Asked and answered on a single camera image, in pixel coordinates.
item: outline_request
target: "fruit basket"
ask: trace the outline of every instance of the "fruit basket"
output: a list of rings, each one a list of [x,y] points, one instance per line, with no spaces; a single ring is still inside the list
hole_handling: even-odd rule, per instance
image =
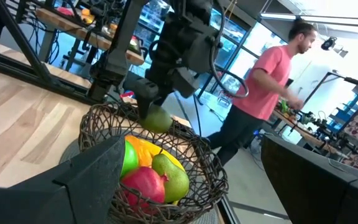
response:
[[[176,203],[158,203],[122,182],[112,198],[108,223],[191,223],[214,208],[227,193],[227,175],[222,166],[213,166],[216,156],[193,130],[174,121],[166,133],[141,128],[136,105],[106,103],[92,106],[80,124],[78,144],[83,152],[117,135],[135,136],[164,149],[183,166],[188,176],[187,194]],[[136,204],[129,203],[128,192]]]

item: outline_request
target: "wooden table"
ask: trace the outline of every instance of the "wooden table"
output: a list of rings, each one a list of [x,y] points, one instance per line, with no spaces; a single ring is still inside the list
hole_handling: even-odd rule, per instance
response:
[[[22,53],[3,45],[0,53],[28,64]],[[88,80],[47,67],[55,76],[90,85]],[[66,147],[78,137],[81,118],[89,108],[0,73],[0,187],[10,187],[58,165]],[[190,126],[187,120],[173,119]]]
[[[75,37],[78,40],[85,40],[86,33],[88,32],[87,29],[81,28],[79,25],[63,18],[58,15],[56,15],[53,12],[50,12],[46,9],[37,9],[35,12],[35,15],[37,16],[38,20],[45,23],[47,26],[47,29],[50,32],[46,32],[44,36],[44,40],[42,41],[41,50],[39,53],[39,57],[42,61],[46,61],[49,51],[51,48],[51,43],[54,39],[53,31],[55,29],[61,30],[66,32],[67,34],[70,34],[71,36]],[[99,35],[96,35],[94,33],[91,34],[89,38],[90,45],[93,47],[107,50],[110,48],[111,41],[105,39],[104,37],[101,37]],[[132,52],[130,50],[127,50],[126,53],[128,61],[133,65],[142,65],[144,63],[143,55],[139,55],[135,52]]]
[[[278,117],[280,120],[284,121],[289,127],[297,131],[303,137],[303,139],[305,139],[305,141],[310,142],[317,147],[320,147],[324,144],[322,140],[315,138],[307,129],[301,128],[299,127],[299,125],[296,125],[297,123],[296,121],[290,121],[288,118],[284,117],[284,115],[278,110],[274,110],[273,114],[276,117]],[[325,144],[323,146],[323,149],[329,151],[330,153],[347,157],[343,153],[339,152],[336,148],[330,146],[329,144]]]

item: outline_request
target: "green object on shelf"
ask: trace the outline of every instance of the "green object on shelf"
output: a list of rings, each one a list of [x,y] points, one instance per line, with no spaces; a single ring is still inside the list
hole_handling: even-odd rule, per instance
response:
[[[281,101],[281,112],[282,113],[287,113],[288,112],[288,105],[286,101]]]

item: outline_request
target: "man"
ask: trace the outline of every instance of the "man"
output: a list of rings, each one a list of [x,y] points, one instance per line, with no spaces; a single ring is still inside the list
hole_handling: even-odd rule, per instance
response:
[[[260,56],[245,81],[248,97],[235,98],[220,132],[208,136],[211,149],[221,147],[218,158],[222,165],[229,162],[254,131],[269,119],[279,96],[287,99],[294,109],[303,107],[303,102],[284,86],[290,74],[292,57],[311,48],[317,31],[313,25],[296,20],[288,37],[288,45],[269,48]],[[237,94],[244,93],[244,88],[240,87]]]

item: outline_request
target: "red pomegranate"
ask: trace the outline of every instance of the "red pomegranate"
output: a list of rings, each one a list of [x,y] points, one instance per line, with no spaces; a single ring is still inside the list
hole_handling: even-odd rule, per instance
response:
[[[168,181],[166,175],[161,177],[156,173],[156,171],[149,167],[139,167],[121,179],[121,182],[126,187],[136,189],[142,193],[143,197],[159,203],[164,203],[164,183],[166,181]],[[138,196],[129,191],[125,192],[125,195],[128,199],[129,205],[134,206],[138,204]],[[149,206],[147,202],[140,202],[139,205],[141,208],[147,208]]]

